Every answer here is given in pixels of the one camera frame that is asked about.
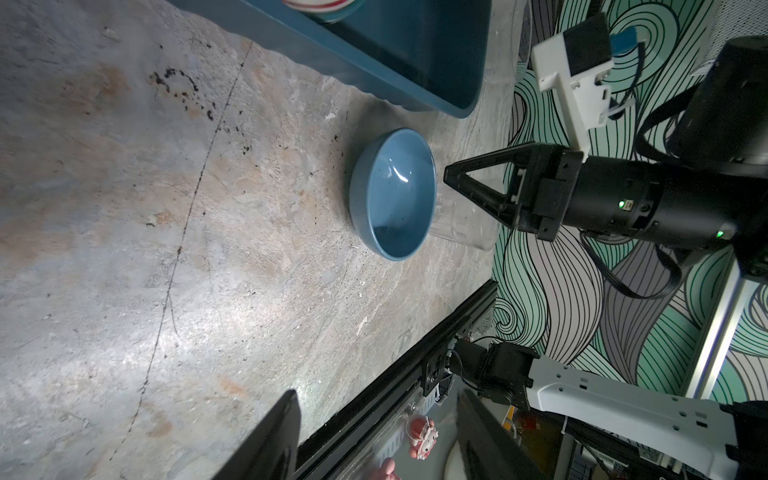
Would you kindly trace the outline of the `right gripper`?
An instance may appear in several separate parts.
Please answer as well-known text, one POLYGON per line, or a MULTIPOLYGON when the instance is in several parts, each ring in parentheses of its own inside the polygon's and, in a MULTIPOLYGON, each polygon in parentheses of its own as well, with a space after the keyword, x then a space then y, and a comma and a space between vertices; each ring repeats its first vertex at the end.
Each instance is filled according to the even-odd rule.
POLYGON ((498 223, 553 241, 561 226, 599 235, 664 242, 657 218, 663 207, 666 169, 653 163, 600 156, 583 160, 562 146, 525 143, 454 162, 446 184, 498 223), (513 163, 524 172, 517 191, 494 190, 470 176, 513 163))

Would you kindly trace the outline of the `clear glass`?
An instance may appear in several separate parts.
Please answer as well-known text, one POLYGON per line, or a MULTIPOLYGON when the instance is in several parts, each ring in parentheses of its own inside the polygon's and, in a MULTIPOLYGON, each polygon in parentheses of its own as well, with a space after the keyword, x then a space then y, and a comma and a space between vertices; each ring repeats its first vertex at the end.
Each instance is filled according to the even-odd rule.
POLYGON ((490 251, 497 242, 499 227, 500 223, 475 203, 444 183, 438 184, 430 235, 490 251))

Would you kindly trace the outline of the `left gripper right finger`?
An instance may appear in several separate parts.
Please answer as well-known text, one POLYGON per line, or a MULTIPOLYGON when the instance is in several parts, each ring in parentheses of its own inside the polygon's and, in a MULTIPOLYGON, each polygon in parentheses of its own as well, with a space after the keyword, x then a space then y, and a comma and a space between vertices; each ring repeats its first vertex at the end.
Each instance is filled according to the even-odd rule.
POLYGON ((457 425, 467 479, 540 478, 540 469, 471 391, 458 396, 457 425))

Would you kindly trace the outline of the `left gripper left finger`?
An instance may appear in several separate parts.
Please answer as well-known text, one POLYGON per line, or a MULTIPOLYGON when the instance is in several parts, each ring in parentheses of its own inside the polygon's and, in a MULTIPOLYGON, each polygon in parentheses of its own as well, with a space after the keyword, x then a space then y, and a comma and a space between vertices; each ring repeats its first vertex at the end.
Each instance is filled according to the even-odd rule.
POLYGON ((287 390, 214 480, 292 479, 296 467, 301 411, 295 390, 287 390))

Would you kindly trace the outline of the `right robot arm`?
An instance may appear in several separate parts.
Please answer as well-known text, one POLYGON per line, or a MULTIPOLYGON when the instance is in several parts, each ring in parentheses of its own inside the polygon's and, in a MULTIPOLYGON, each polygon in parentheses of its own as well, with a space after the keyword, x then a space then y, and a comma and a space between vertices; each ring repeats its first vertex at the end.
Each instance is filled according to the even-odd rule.
MULTIPOLYGON (((635 138, 638 159, 581 160, 562 146, 509 147, 449 166, 445 183, 501 224, 552 240, 618 235, 654 245, 670 273, 679 257, 734 250, 740 275, 767 279, 767 40, 728 40, 704 80, 654 110, 676 118, 671 153, 635 138)), ((452 369, 485 398, 582 421, 659 450, 708 479, 767 475, 767 405, 721 405, 573 370, 508 342, 460 340, 452 369)))

